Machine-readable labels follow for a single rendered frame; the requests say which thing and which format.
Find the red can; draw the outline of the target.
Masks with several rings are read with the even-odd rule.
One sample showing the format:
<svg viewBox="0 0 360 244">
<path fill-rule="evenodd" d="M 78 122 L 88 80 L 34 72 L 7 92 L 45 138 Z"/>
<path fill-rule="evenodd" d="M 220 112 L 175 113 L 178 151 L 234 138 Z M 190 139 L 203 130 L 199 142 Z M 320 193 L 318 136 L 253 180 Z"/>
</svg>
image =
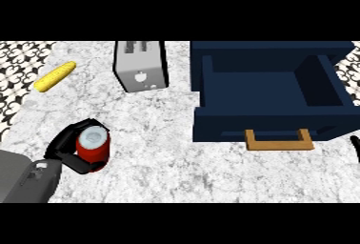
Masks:
<svg viewBox="0 0 360 244">
<path fill-rule="evenodd" d="M 100 126 L 88 127 L 76 137 L 75 140 L 76 155 L 84 159 L 91 166 L 99 162 L 103 163 L 90 170 L 90 172 L 99 171 L 109 159 L 109 132 Z"/>
</svg>

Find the dark blue open drawer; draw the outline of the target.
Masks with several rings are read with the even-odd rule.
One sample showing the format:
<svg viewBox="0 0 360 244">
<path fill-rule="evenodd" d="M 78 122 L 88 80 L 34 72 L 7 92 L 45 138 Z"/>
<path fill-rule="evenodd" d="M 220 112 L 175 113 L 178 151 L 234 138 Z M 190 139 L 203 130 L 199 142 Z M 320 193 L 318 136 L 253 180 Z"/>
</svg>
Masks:
<svg viewBox="0 0 360 244">
<path fill-rule="evenodd" d="M 327 141 L 360 130 L 360 107 L 326 56 L 308 56 L 293 71 L 270 72 L 217 72 L 205 56 L 200 74 L 194 142 L 242 142 L 246 130 L 261 141 L 293 140 L 301 129 Z"/>
</svg>

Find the dark blue cabinet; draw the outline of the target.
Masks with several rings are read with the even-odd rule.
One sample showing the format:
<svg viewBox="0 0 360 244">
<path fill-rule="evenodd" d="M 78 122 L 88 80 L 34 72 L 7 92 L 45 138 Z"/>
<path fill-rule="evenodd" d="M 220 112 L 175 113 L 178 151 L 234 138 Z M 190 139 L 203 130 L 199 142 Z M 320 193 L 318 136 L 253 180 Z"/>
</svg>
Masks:
<svg viewBox="0 0 360 244">
<path fill-rule="evenodd" d="M 214 58 L 215 71 L 293 71 L 305 58 L 324 55 L 336 65 L 354 50 L 351 41 L 191 41 L 191 91 L 200 91 L 200 63 Z"/>
</svg>

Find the silver toaster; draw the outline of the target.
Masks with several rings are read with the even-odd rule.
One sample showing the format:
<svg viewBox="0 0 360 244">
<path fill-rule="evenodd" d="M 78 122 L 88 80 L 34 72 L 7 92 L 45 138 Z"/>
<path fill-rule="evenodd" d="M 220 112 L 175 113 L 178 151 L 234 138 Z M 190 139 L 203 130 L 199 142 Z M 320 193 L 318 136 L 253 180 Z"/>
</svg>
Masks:
<svg viewBox="0 0 360 244">
<path fill-rule="evenodd" d="M 163 41 L 116 41 L 112 71 L 125 92 L 168 87 Z"/>
</svg>

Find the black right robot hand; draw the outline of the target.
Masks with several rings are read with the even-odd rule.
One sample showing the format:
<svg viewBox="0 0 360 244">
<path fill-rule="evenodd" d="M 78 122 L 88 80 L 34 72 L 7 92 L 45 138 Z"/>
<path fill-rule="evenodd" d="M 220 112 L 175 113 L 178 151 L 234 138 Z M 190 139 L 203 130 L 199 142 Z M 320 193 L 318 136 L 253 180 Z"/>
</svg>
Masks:
<svg viewBox="0 0 360 244">
<path fill-rule="evenodd" d="M 349 137 L 349 141 L 351 141 L 355 151 L 360 153 L 360 138 L 355 135 L 352 135 Z"/>
</svg>

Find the yellow corn cob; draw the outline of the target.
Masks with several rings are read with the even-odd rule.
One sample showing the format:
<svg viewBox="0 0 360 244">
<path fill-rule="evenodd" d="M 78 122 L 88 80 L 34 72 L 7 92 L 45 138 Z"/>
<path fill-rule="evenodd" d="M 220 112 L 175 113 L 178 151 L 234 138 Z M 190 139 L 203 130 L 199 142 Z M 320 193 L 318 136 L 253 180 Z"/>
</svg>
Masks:
<svg viewBox="0 0 360 244">
<path fill-rule="evenodd" d="M 62 64 L 50 71 L 34 83 L 34 88 L 38 92 L 47 92 L 48 89 L 65 79 L 75 69 L 75 61 Z"/>
</svg>

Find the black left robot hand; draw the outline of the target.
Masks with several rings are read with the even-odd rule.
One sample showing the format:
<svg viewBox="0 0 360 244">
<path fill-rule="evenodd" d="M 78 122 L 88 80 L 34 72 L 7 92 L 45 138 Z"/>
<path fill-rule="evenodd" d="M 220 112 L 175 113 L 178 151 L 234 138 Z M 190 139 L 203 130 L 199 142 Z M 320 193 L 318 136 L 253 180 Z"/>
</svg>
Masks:
<svg viewBox="0 0 360 244">
<path fill-rule="evenodd" d="M 91 126 L 100 126 L 109 132 L 109 129 L 96 119 L 85 119 L 70 124 L 63 131 L 57 133 L 44 152 L 44 159 L 57 159 L 62 163 L 79 174 L 90 173 L 90 170 L 103 163 L 99 162 L 94 166 L 79 158 L 75 150 L 75 140 L 79 133 Z"/>
</svg>

